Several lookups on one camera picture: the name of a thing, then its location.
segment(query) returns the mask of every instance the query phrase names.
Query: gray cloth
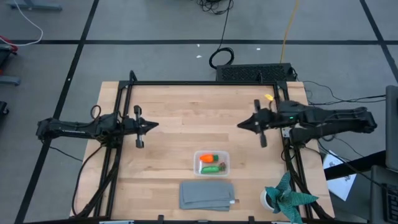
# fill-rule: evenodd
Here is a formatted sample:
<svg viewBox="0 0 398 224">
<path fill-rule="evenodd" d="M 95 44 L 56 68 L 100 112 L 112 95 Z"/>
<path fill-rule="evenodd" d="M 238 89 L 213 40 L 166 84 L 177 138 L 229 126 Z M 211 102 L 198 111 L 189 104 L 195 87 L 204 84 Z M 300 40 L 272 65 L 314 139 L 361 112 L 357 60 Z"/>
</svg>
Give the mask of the gray cloth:
<svg viewBox="0 0 398 224">
<path fill-rule="evenodd" d="M 222 181 L 185 181 L 180 184 L 180 208 L 229 211 L 234 187 Z"/>
</svg>

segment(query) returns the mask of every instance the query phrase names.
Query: wooden tabletop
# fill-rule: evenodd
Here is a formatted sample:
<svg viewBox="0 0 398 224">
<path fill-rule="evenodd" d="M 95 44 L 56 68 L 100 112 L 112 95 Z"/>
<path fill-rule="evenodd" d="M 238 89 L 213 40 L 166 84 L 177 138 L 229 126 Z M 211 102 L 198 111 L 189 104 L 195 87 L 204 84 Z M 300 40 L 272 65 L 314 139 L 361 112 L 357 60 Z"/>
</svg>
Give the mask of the wooden tabletop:
<svg viewBox="0 0 398 224">
<path fill-rule="evenodd" d="M 103 82 L 98 99 L 102 114 L 113 112 L 117 87 L 118 82 Z M 303 83 L 290 82 L 288 87 L 291 100 L 307 104 Z M 135 147 L 135 135 L 125 136 L 112 219 L 156 220 L 158 215 L 164 215 L 166 220 L 242 221 L 248 216 L 257 221 L 287 220 L 260 203 L 264 187 L 276 186 L 286 172 L 280 158 L 280 131 L 267 130 L 268 146 L 261 148 L 258 135 L 236 127 L 252 115 L 253 100 L 260 100 L 262 107 L 268 105 L 265 94 L 273 95 L 271 86 L 134 86 L 131 115 L 132 107 L 139 105 L 142 117 L 159 126 L 144 136 L 144 149 Z M 89 140 L 85 158 L 99 145 Z M 318 150 L 314 141 L 307 146 Z M 199 150 L 229 152 L 231 172 L 223 180 L 234 185 L 235 198 L 239 199 L 229 212 L 179 209 L 181 181 L 203 179 L 193 173 L 193 155 Z M 309 191 L 334 217 L 320 156 L 306 149 L 301 152 Z M 102 149 L 91 158 L 81 174 L 75 200 L 77 211 L 98 188 L 104 153 Z M 102 214 L 107 198 L 106 192 Z"/>
</svg>

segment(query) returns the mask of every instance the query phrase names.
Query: green origami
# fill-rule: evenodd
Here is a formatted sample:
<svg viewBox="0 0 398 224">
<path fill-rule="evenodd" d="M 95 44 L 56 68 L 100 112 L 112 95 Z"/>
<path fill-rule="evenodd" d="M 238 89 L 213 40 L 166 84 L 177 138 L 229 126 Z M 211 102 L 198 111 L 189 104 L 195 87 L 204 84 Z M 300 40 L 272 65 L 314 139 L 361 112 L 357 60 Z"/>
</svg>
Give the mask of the green origami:
<svg viewBox="0 0 398 224">
<path fill-rule="evenodd" d="M 278 186 L 266 187 L 267 195 L 271 198 L 274 213 L 282 212 L 292 223 L 302 224 L 299 211 L 295 206 L 312 203 L 318 197 L 292 191 L 290 187 L 290 172 L 284 174 Z"/>
</svg>

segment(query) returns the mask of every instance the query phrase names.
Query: black floor stripe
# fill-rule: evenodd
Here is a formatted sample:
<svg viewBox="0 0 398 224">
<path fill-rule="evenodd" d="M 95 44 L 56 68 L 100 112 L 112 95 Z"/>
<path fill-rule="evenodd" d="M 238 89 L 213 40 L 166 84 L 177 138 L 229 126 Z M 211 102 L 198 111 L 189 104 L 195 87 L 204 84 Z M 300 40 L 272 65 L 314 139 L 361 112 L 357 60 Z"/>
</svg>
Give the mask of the black floor stripe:
<svg viewBox="0 0 398 224">
<path fill-rule="evenodd" d="M 65 103 L 65 99 L 67 97 L 67 93 L 68 93 L 68 90 L 69 90 L 69 87 L 70 87 L 70 83 L 72 81 L 73 75 L 75 74 L 76 66 L 77 66 L 77 64 L 79 62 L 81 51 L 83 50 L 84 41 L 87 38 L 87 34 L 88 34 L 89 29 L 90 29 L 91 22 L 93 21 L 94 14 L 95 14 L 96 8 L 98 6 L 98 1 L 99 0 L 94 0 L 93 5 L 92 5 L 91 10 L 90 10 L 90 13 L 88 14 L 88 18 L 87 18 L 87 21 L 86 21 L 85 28 L 83 29 L 83 33 L 81 35 L 78 47 L 76 49 L 75 56 L 74 56 L 74 58 L 72 60 L 72 64 L 70 65 L 70 69 L 69 69 L 67 78 L 65 79 L 65 84 L 63 85 L 63 88 L 62 88 L 62 91 L 61 91 L 61 95 L 60 95 L 60 98 L 59 98 L 58 103 L 57 103 L 57 107 L 55 108 L 55 112 L 54 112 L 54 115 L 53 115 L 54 118 L 58 119 L 60 117 L 60 115 L 61 115 L 62 107 L 63 107 L 63 105 Z M 24 220 L 25 220 L 25 216 L 26 216 L 26 213 L 28 211 L 28 208 L 29 208 L 29 205 L 30 205 L 30 201 L 32 200 L 33 194 L 35 192 L 37 181 L 39 180 L 40 173 L 42 171 L 42 168 L 43 168 L 43 165 L 44 165 L 44 162 L 45 162 L 45 158 L 47 157 L 47 153 L 49 151 L 50 144 L 51 144 L 51 141 L 46 141 L 43 144 L 43 146 L 42 146 L 42 149 L 41 149 L 40 154 L 39 154 L 39 158 L 37 159 L 35 168 L 34 168 L 33 173 L 32 173 L 32 177 L 30 178 L 30 181 L 29 181 L 29 184 L 27 186 L 24 198 L 22 199 L 21 206 L 19 207 L 19 211 L 18 211 L 17 217 L 15 219 L 15 223 L 20 224 L 20 223 L 23 223 Z"/>
<path fill-rule="evenodd" d="M 12 40 L 26 44 L 33 40 Z M 221 40 L 85 40 L 90 45 L 168 45 L 168 44 L 219 44 Z M 38 44 L 79 44 L 80 40 L 42 40 Z M 280 45 L 283 40 L 224 40 L 224 44 Z M 286 40 L 288 45 L 398 45 L 398 40 Z"/>
<path fill-rule="evenodd" d="M 391 43 L 391 41 L 388 41 L 388 42 L 384 41 L 383 36 L 381 35 L 381 32 L 380 32 L 379 28 L 377 27 L 376 21 L 373 19 L 372 13 L 369 10 L 368 5 L 366 4 L 366 1 L 365 0 L 359 0 L 359 1 L 360 1 L 361 5 L 362 5 L 362 8 L 363 8 L 365 14 L 366 14 L 366 17 L 369 20 L 369 23 L 371 24 L 373 32 L 374 32 L 374 34 L 377 37 L 377 40 L 380 41 L 380 43 L 381 43 L 381 49 L 382 49 L 382 51 L 384 53 L 384 56 L 386 57 L 388 65 L 390 66 L 390 69 L 391 69 L 392 73 L 394 74 L 396 80 L 398 81 L 397 64 L 395 63 L 394 58 L 392 58 L 392 56 L 390 54 L 390 51 L 388 50 L 388 47 L 387 47 L 387 43 L 388 42 L 390 43 L 389 45 L 392 45 L 392 43 Z"/>
</svg>

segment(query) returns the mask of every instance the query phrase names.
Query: green object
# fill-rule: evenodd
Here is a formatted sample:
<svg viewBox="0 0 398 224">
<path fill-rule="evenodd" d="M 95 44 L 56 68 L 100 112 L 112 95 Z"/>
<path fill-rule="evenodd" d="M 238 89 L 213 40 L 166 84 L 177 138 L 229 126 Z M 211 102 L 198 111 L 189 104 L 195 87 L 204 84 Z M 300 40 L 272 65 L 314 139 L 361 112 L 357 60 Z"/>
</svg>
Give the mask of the green object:
<svg viewBox="0 0 398 224">
<path fill-rule="evenodd" d="M 303 224 L 299 211 L 295 206 L 312 203 L 318 197 L 292 191 L 290 187 L 290 172 L 284 174 L 278 186 L 266 187 L 267 195 L 271 198 L 274 213 L 282 212 L 292 223 Z"/>
<path fill-rule="evenodd" d="M 200 171 L 201 174 L 212 174 L 212 173 L 217 173 L 217 172 L 221 172 L 224 171 L 226 168 L 226 165 L 224 162 L 222 162 L 220 165 L 218 166 L 208 166 L 208 167 L 204 167 L 202 168 L 202 170 Z"/>
</svg>

